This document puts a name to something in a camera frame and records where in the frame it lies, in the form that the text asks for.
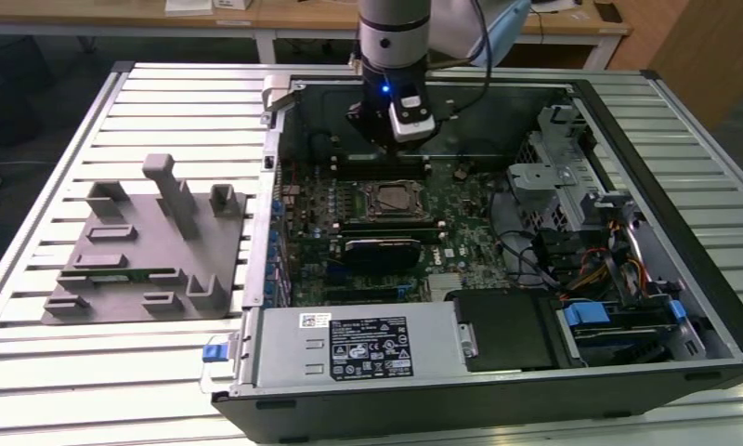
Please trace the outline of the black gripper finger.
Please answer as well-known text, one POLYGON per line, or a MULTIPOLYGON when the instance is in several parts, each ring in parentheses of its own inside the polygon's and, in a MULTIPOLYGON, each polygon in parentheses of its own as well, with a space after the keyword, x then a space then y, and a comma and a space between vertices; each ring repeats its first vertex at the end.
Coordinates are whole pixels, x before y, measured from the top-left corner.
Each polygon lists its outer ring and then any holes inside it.
POLYGON ((431 165, 431 141, 434 135, 429 135, 425 138, 415 139, 405 143, 403 152, 401 157, 406 161, 419 162, 423 166, 431 165))
POLYGON ((398 143, 394 139, 388 115, 357 102, 350 105, 345 118, 364 140, 377 149, 384 164, 399 164, 398 143))

